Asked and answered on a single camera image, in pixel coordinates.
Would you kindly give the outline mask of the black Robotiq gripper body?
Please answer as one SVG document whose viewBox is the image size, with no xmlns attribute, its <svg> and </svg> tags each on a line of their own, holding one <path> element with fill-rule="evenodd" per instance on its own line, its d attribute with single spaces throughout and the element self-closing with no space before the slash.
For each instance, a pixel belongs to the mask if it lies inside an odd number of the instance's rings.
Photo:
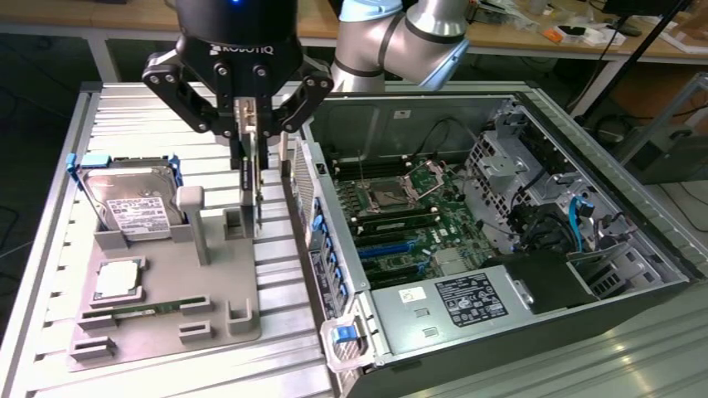
<svg viewBox="0 0 708 398">
<path fill-rule="evenodd" d="M 176 52 L 202 83 L 218 60 L 232 68 L 234 95 L 255 99 L 255 65 L 296 69 L 303 48 L 296 36 L 296 1 L 178 1 Z"/>
</svg>

